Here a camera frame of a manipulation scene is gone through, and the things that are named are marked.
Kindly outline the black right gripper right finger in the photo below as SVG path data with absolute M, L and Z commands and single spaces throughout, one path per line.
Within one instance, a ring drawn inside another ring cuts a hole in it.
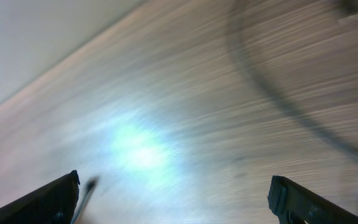
M 284 176 L 272 177 L 267 199 L 280 224 L 358 224 L 357 215 Z

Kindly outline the right gripper teal-looking left finger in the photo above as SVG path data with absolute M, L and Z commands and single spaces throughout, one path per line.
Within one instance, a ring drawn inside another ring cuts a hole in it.
M 0 208 L 0 224 L 69 224 L 79 199 L 76 170 Z

